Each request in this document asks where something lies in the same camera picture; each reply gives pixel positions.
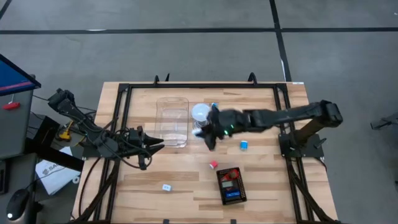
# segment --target wooden tabletop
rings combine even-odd
[[[112,120],[118,82],[104,83],[95,122],[104,126]],[[308,104],[302,83],[287,83],[292,107]],[[195,103],[217,102],[219,109],[234,108],[275,110],[274,94],[263,88],[146,88],[132,92],[127,127],[144,127],[154,134],[157,100],[163,97],[182,97],[189,101],[189,110]],[[121,112],[126,96],[122,97]],[[302,127],[306,121],[296,123]],[[295,223],[292,196],[284,158],[280,155],[277,135],[272,128],[263,133],[236,134],[232,139],[217,143],[210,152],[201,139],[191,134],[188,124],[187,145],[181,148],[165,147],[153,156],[146,171],[133,169],[122,163],[112,223]],[[241,140],[248,142],[248,150],[239,149]],[[246,189],[247,202],[223,206],[216,174],[209,162],[219,162],[218,170],[239,167]],[[134,157],[128,160],[137,162]],[[85,162],[80,186],[73,208],[78,216],[78,201],[87,172],[94,162]],[[319,206],[333,219],[337,219],[325,168],[315,159],[303,159],[308,188]],[[83,209],[89,205],[98,191],[103,159],[93,170],[83,196]],[[163,184],[172,186],[171,192],[162,190]],[[305,207],[299,194],[303,218]],[[107,197],[103,200],[102,218],[106,212]]]

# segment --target gray floor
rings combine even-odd
[[[277,0],[282,27],[398,27],[398,1]],[[268,1],[260,0],[13,0],[0,29],[135,29],[170,27],[272,27]],[[396,223],[398,130],[373,131],[370,121],[398,111],[398,32],[284,34],[292,79],[305,82],[310,101],[326,99],[345,119],[322,131],[339,219]],[[284,80],[275,34],[2,35],[0,53],[29,73],[50,96],[74,92],[95,108],[105,81]],[[32,110],[67,120],[45,102]],[[41,223],[64,222],[76,185],[55,198]]]

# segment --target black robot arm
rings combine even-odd
[[[116,120],[111,121],[104,128],[98,127],[77,108],[75,97],[68,90],[58,89],[56,94],[49,98],[49,106],[78,125],[79,129],[86,134],[87,150],[93,149],[96,157],[120,159],[138,156],[139,168],[146,170],[145,158],[150,158],[164,147],[163,144],[158,144],[163,142],[163,139],[149,137],[141,126],[137,129],[121,130],[118,134],[106,130]]]
[[[312,119],[300,130],[290,133],[297,146],[304,145],[316,132],[325,127],[337,127],[343,118],[336,104],[322,100],[281,111],[271,110],[222,110],[212,106],[208,114],[209,124],[202,127],[197,136],[204,138],[209,150],[216,145],[216,138],[232,137],[234,134],[251,132],[260,133],[276,125],[283,125],[293,121]]]

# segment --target black floor line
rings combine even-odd
[[[172,28],[172,29],[88,29],[88,30],[0,30],[0,34],[194,34],[194,33],[260,33],[274,28]]]
[[[0,10],[0,20],[3,17],[4,13],[6,13],[8,6],[11,4],[12,0],[7,0],[6,3],[4,3],[3,7]]]
[[[286,82],[291,82],[292,76],[290,75],[289,63],[287,61],[284,38],[280,31],[279,17],[278,11],[276,9],[275,0],[269,0],[269,4],[271,5],[272,18],[274,20],[276,39],[278,41],[279,55],[282,61],[281,63],[284,71],[284,78]]]
[[[281,32],[398,32],[398,27],[281,28]]]

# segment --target white cup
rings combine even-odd
[[[192,118],[195,120],[194,124],[197,128],[203,127],[207,124],[207,114],[210,107],[205,103],[198,103],[193,106],[191,110]]]

